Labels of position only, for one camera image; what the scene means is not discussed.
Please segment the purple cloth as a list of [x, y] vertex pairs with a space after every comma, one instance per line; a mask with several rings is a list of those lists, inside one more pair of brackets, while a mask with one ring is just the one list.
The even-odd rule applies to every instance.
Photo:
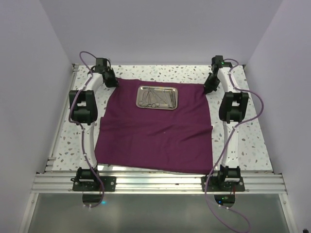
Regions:
[[174, 110], [136, 105], [139, 87], [157, 82], [119, 79], [100, 120], [95, 156], [100, 164], [207, 174], [213, 166], [212, 124], [201, 84], [169, 83]]

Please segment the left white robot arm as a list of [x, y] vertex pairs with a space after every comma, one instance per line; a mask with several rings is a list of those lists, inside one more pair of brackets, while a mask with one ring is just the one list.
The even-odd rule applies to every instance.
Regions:
[[69, 122], [81, 128], [82, 154], [77, 179], [84, 180], [84, 185], [92, 191], [101, 185], [94, 151], [94, 127], [98, 118], [95, 94], [104, 84], [108, 88], [119, 86], [110, 64], [90, 68], [87, 80], [77, 90], [69, 92]]

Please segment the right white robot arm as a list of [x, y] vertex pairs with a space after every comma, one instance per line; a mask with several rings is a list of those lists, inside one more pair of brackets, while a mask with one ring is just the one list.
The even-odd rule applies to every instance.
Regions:
[[238, 88], [232, 76], [232, 65], [222, 62], [213, 65], [204, 83], [204, 93], [209, 94], [222, 85], [224, 96], [219, 108], [219, 119], [224, 129], [224, 152], [219, 161], [220, 167], [216, 176], [212, 176], [208, 185], [217, 186], [221, 190], [228, 190], [242, 181], [241, 169], [236, 153], [238, 152], [238, 130], [234, 127], [241, 123], [246, 115], [249, 95]]

